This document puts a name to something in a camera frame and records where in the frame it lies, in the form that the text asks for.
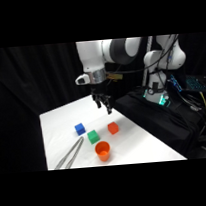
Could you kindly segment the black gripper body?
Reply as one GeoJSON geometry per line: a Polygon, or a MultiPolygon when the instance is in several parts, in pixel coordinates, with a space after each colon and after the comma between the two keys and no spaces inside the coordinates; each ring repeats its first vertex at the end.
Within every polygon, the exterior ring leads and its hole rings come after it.
{"type": "Polygon", "coordinates": [[[111,99],[108,94],[108,84],[107,81],[91,84],[91,96],[95,102],[106,102],[111,99]]]}

